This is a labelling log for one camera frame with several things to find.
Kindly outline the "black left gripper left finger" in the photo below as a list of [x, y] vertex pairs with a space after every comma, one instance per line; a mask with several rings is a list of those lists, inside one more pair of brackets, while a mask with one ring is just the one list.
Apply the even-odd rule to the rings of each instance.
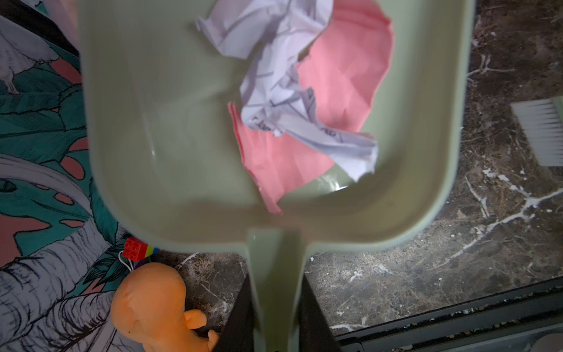
[[213, 352], [253, 352], [254, 327], [252, 286], [250, 276], [247, 275]]

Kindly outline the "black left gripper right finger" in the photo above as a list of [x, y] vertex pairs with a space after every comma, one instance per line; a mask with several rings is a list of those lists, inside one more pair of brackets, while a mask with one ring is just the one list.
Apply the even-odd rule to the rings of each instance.
[[325, 316], [306, 277], [299, 299], [299, 350], [301, 352], [340, 352]]

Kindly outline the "pale green dustpan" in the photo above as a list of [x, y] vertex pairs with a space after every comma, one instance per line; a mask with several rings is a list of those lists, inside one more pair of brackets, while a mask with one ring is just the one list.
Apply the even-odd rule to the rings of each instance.
[[475, 3], [382, 1], [391, 68], [364, 130], [373, 175], [333, 169], [267, 211], [243, 168], [227, 103], [247, 61], [196, 30], [211, 1], [80, 1], [90, 161], [112, 215], [170, 252], [245, 258], [254, 351], [299, 351], [304, 267], [320, 252], [379, 252], [435, 218], [454, 183]]

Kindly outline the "pink paper scrap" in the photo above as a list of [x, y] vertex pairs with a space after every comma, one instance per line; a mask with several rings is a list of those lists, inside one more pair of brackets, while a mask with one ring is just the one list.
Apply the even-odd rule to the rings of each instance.
[[[331, 23], [297, 67], [301, 86], [315, 92], [318, 120], [332, 129], [360, 131], [393, 50], [391, 20], [375, 1], [336, 1]], [[334, 166], [327, 155], [288, 134], [276, 137], [250, 130], [235, 102], [229, 103], [228, 110], [242, 164], [269, 212], [281, 214], [278, 202], [284, 195]]]

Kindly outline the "white scrap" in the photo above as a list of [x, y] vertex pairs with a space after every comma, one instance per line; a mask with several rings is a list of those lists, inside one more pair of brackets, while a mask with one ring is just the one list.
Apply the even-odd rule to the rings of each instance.
[[314, 90], [301, 87], [297, 72], [300, 52], [327, 28], [333, 8], [332, 1], [217, 1], [196, 27], [221, 55], [253, 59], [240, 85], [249, 129], [288, 133], [358, 181], [374, 172], [377, 143], [322, 124]]

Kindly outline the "pale green hand brush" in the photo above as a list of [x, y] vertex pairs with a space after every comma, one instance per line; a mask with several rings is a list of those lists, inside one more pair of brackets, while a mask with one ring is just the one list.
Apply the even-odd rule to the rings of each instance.
[[562, 96], [510, 104], [542, 167], [562, 167]]

